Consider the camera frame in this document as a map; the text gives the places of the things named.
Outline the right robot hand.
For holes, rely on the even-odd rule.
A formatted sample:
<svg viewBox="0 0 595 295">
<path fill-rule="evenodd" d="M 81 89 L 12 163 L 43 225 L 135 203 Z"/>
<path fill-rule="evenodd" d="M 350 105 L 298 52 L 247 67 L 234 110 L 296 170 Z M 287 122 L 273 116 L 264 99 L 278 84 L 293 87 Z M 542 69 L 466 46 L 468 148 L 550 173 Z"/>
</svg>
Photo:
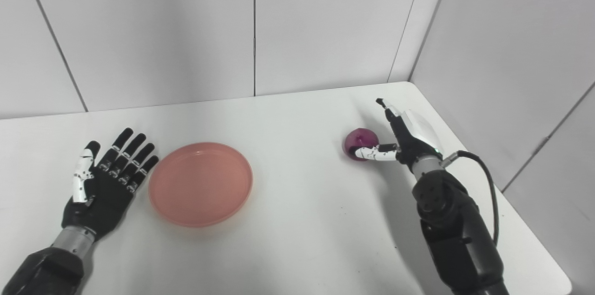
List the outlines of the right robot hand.
<svg viewBox="0 0 595 295">
<path fill-rule="evenodd" d="M 354 145 L 345 147 L 348 154 L 361 160 L 398 161 L 408 166 L 416 178 L 443 170 L 443 155 L 433 127 L 411 110 L 398 111 L 383 98 L 377 98 L 376 102 L 384 109 L 396 141 L 393 144 L 372 144 L 359 135 Z"/>
</svg>

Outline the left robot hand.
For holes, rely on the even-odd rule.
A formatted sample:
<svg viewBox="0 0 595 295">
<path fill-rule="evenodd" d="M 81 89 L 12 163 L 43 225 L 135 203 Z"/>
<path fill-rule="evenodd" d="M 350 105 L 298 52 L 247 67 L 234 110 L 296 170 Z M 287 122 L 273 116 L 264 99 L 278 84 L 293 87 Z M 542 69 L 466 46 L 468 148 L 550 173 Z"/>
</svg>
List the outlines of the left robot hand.
<svg viewBox="0 0 595 295">
<path fill-rule="evenodd" d="M 101 159 L 100 143 L 87 143 L 77 159 L 73 174 L 72 197 L 66 203 L 61 227 L 75 227 L 104 238 L 116 229 L 125 216 L 132 198 L 149 172 L 159 162 L 155 145 L 143 133 L 134 136 L 126 128 Z"/>
</svg>

